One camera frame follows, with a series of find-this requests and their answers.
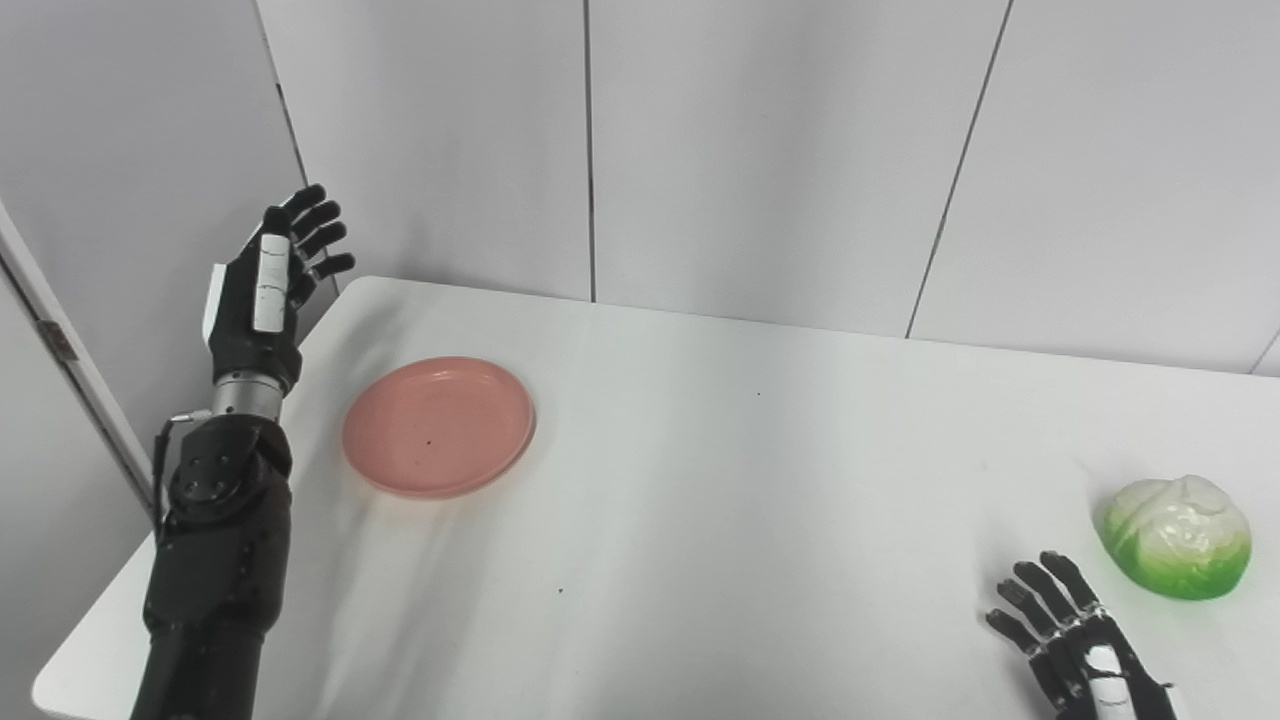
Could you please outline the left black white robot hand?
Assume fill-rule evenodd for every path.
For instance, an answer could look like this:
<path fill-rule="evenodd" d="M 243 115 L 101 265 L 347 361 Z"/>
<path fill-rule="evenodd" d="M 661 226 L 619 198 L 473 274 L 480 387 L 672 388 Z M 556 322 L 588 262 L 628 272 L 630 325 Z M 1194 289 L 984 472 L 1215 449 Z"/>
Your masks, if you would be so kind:
<path fill-rule="evenodd" d="M 308 184 L 266 208 L 239 252 L 215 268 L 204 333 L 212 378 L 265 375 L 288 393 L 300 379 L 300 310 L 324 281 L 355 268 L 329 247 L 348 234 L 340 205 Z"/>

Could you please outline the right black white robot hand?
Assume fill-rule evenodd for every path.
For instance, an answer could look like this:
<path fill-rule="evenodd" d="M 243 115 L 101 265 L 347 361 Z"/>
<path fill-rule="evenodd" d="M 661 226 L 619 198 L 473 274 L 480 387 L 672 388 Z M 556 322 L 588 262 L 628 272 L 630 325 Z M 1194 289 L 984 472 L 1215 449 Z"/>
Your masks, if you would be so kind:
<path fill-rule="evenodd" d="M 1070 557 L 1043 551 L 996 585 L 1004 609 L 986 624 L 1025 657 L 1056 719 L 1187 719 Z"/>

